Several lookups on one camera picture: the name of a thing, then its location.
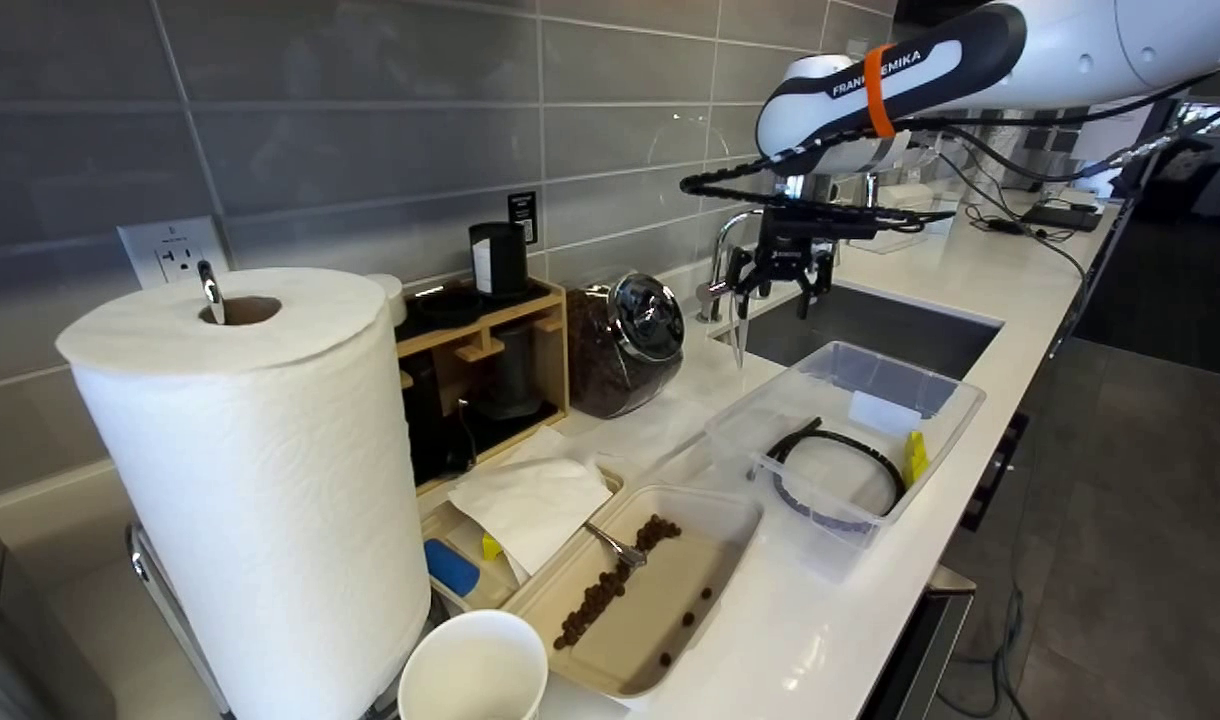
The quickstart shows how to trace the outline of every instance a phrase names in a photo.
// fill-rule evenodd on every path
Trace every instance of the stainless steel sink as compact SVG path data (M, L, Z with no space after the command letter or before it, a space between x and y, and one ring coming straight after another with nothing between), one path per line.
M749 352L777 364L794 364L828 340L846 340L938 375L964 380L974 356L1001 333L967 316L947 316L852 288L828 288L807 320L794 316L798 300L778 304L749 324Z

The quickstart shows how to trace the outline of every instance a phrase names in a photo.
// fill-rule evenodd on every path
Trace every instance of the paper cup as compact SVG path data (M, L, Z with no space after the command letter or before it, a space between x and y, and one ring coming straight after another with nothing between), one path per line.
M402 720L530 720L546 654L518 616L465 613L426 633L399 677Z

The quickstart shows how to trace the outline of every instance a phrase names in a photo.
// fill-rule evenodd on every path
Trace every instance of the paper towel roll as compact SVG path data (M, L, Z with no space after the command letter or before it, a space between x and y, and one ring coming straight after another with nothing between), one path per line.
M219 288L280 308L219 329L169 282L55 343L231 711L352 720L426 616L387 297L289 267Z

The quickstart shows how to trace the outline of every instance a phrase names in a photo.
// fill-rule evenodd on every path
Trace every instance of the wooden organizer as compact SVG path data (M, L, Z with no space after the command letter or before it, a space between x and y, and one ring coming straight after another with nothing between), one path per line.
M506 453L541 424L567 414L567 304L564 304L564 288L552 282L541 288L544 288L541 297L484 312L476 324L436 329L394 343L399 360L420 352L436 356L440 407L446 413L454 407L461 394L467 394L478 383L484 360L503 352L503 340L495 333L512 324L530 324L530 364L537 364L530 383L552 403L552 413L503 440L484 444L476 463Z

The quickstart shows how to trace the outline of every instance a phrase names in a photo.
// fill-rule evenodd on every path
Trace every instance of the black container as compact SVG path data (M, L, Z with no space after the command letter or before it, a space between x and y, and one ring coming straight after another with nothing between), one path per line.
M526 246L518 222L472 222L476 291L512 300L526 291Z

